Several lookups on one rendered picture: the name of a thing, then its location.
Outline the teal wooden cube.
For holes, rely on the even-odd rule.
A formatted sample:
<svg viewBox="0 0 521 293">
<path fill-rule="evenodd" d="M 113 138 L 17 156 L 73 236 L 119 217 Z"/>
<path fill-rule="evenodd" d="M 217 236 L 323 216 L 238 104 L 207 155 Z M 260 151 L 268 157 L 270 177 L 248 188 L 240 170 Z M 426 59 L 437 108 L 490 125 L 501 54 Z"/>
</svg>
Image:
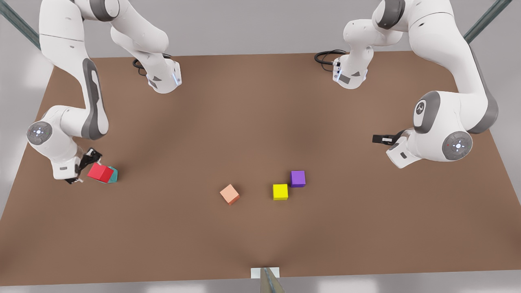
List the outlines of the teal wooden cube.
<svg viewBox="0 0 521 293">
<path fill-rule="evenodd" d="M 103 166 L 105 167 L 102 176 L 99 178 L 101 182 L 106 184 L 113 183 L 117 181 L 118 170 L 113 168 L 112 166 Z"/>
</svg>

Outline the silver frame post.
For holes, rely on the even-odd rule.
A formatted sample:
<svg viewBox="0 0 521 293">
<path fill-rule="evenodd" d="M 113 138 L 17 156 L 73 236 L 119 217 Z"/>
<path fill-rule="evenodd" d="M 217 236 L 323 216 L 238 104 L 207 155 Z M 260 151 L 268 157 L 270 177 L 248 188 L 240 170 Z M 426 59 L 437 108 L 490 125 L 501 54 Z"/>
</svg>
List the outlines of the silver frame post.
<svg viewBox="0 0 521 293">
<path fill-rule="evenodd" d="M 36 48 L 41 50 L 39 34 L 18 13 L 16 13 L 13 8 L 5 2 L 5 0 L 0 0 L 0 14 L 20 33 L 22 33 L 26 39 L 31 41 Z"/>
<path fill-rule="evenodd" d="M 495 0 L 488 10 L 464 34 L 464 39 L 470 44 L 482 31 L 502 12 L 513 0 Z"/>
<path fill-rule="evenodd" d="M 260 280 L 259 293 L 285 293 L 278 278 L 280 277 L 279 267 L 261 267 L 250 269 L 251 278 Z"/>
</svg>

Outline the orange wooden cube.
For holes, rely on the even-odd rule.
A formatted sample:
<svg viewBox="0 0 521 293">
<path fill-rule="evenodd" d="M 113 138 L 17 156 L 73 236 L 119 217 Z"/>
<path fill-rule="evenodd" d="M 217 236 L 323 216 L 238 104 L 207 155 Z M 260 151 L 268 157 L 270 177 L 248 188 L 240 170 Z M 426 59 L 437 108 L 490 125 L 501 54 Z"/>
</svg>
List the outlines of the orange wooden cube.
<svg viewBox="0 0 521 293">
<path fill-rule="evenodd" d="M 227 204 L 231 205 L 236 202 L 240 195 L 232 185 L 228 185 L 220 191 L 221 196 L 226 200 Z"/>
</svg>

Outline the red wooden cube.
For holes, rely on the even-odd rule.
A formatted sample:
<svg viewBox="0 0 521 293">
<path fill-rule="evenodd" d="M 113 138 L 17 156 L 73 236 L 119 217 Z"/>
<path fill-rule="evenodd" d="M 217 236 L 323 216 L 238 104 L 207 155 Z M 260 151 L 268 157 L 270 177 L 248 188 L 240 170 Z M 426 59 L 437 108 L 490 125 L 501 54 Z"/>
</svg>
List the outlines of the red wooden cube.
<svg viewBox="0 0 521 293">
<path fill-rule="evenodd" d="M 93 163 L 87 176 L 97 181 L 108 183 L 113 173 L 114 170 L 112 168 L 96 162 Z"/>
</svg>

